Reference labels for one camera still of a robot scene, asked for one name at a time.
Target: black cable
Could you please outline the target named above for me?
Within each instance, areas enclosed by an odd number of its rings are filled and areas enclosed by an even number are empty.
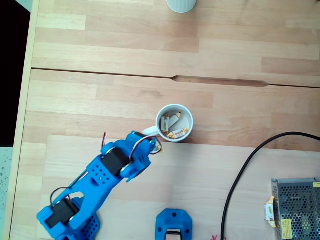
[[[238,176],[236,177],[232,187],[231,187],[231,190],[229,192],[229,195],[226,199],[226,202],[225,202],[225,206],[224,206],[224,210],[223,210],[223,215],[222,215],[222,222],[221,222],[221,240],[224,240],[225,239],[225,224],[226,224],[226,218],[227,218],[227,212],[228,212],[228,207],[229,207],[229,204],[230,204],[230,200],[231,200],[231,197],[232,197],[232,194],[234,193],[235,191],[235,188],[242,176],[242,174],[244,173],[246,167],[248,166],[250,160],[254,157],[254,155],[260,150],[262,149],[265,145],[267,145],[268,143],[272,142],[273,140],[276,140],[278,138],[281,138],[281,137],[284,137],[284,136],[289,136],[289,135],[297,135],[297,136],[303,136],[303,137],[307,137],[307,138],[311,138],[311,139],[315,139],[315,140],[318,140],[320,141],[320,137],[318,136],[314,136],[314,135],[311,135],[311,134],[307,134],[307,133],[303,133],[303,132],[297,132],[297,131],[290,131],[290,132],[284,132],[284,133],[281,133],[279,135],[276,135],[270,139],[268,139],[267,141],[265,141],[264,143],[262,143],[260,146],[258,146],[252,153],[251,155],[248,157],[248,159],[245,161],[243,167],[241,168]]]
[[[76,179],[70,186],[68,186],[68,187],[62,186],[62,187],[58,187],[56,190],[54,190],[54,191],[51,193],[51,195],[50,195],[50,204],[51,204],[51,206],[52,206],[52,207],[54,206],[54,203],[53,203],[53,201],[52,201],[52,197],[54,196],[54,194],[55,194],[58,190],[60,190],[60,189],[70,189],[70,188],[72,188],[77,182],[79,182],[79,180],[80,180],[86,173],[87,173],[87,171],[83,172],[80,176],[78,176],[77,179]]]

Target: wire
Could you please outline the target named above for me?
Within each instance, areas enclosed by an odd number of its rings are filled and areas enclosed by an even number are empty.
[[[160,149],[157,150],[157,151],[155,151],[155,152],[151,152],[150,154],[151,154],[151,155],[156,155],[156,154],[158,154],[158,153],[161,152],[161,150],[162,150],[162,144],[161,144],[161,142],[159,141],[159,139],[158,139],[156,136],[145,136],[145,137],[141,138],[139,141],[137,141],[137,142],[135,143],[135,145],[133,146],[133,149],[132,149],[132,151],[131,151],[131,153],[130,153],[130,156],[129,156],[129,161],[130,161],[130,162],[131,162],[131,160],[132,160],[132,156],[133,156],[136,148],[138,147],[138,145],[139,145],[140,143],[142,143],[144,140],[146,140],[146,139],[152,139],[152,138],[155,138],[156,141],[159,143]]]
[[[104,134],[103,134],[103,139],[102,139],[102,146],[101,146],[101,148],[103,148],[103,147],[106,145],[107,136],[108,136],[108,133],[107,133],[107,132],[104,132]]]
[[[58,187],[56,190],[54,190],[51,195],[50,195],[50,204],[53,207],[53,201],[52,201],[52,197],[54,196],[54,194],[59,191],[60,189],[70,189],[72,188],[77,182],[79,182],[86,174],[88,173],[88,171],[83,172],[80,176],[77,177],[77,179],[68,187],[62,186],[62,187]]]
[[[224,210],[223,210],[223,215],[222,215],[222,222],[221,222],[221,240],[224,240],[225,239],[225,224],[226,224],[226,218],[227,218],[227,212],[228,212],[228,207],[229,207],[229,204],[230,204],[230,200],[231,200],[231,197],[232,197],[232,194],[234,193],[235,191],[235,188],[241,178],[241,176],[243,175],[246,167],[248,166],[250,160],[254,157],[254,155],[260,150],[262,149],[265,145],[267,145],[268,143],[278,139],[278,138],[281,138],[281,137],[284,137],[284,136],[290,136],[290,135],[297,135],[297,136],[303,136],[303,137],[307,137],[307,138],[311,138],[311,139],[315,139],[315,140],[318,140],[320,141],[320,137],[318,136],[314,136],[314,135],[311,135],[311,134],[307,134],[307,133],[303,133],[303,132],[297,132],[297,131],[290,131],[290,132],[284,132],[284,133],[281,133],[279,135],[276,135],[270,139],[268,139],[267,141],[265,141],[264,143],[262,143],[260,146],[258,146],[252,153],[251,155],[248,157],[248,159],[245,161],[243,167],[241,168],[238,176],[236,177],[232,187],[231,187],[231,190],[229,192],[229,195],[226,199],[226,202],[225,202],[225,206],[224,206]]]

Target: mug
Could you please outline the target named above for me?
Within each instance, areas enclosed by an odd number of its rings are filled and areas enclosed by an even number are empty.
[[[181,130],[182,128],[189,128],[189,131],[186,133],[186,135],[179,137],[177,139],[170,139],[161,132],[161,128],[160,128],[161,117],[163,117],[167,112],[171,112],[171,115],[181,112],[179,121],[170,128],[170,132]],[[165,106],[159,111],[155,119],[155,126],[145,129],[142,133],[147,136],[160,135],[168,142],[177,143],[186,139],[190,135],[193,127],[194,127],[194,118],[191,112],[189,111],[189,109],[180,104],[170,104]]]
[[[166,3],[172,11],[184,14],[195,7],[197,0],[166,0]]]

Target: perforated metal casing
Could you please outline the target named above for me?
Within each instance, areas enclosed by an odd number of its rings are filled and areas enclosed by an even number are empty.
[[[273,179],[276,239],[283,240],[282,220],[291,220],[293,240],[320,240],[320,177]]]

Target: blue plastic base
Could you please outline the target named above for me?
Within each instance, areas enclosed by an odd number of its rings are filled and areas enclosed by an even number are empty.
[[[168,229],[180,230],[182,240],[191,240],[192,226],[192,219],[185,210],[167,208],[156,217],[155,240],[165,240]]]
[[[72,202],[80,209],[84,198],[75,197]],[[97,214],[93,214],[86,222],[85,226],[73,235],[61,235],[57,240],[93,240],[100,229],[100,221]]]

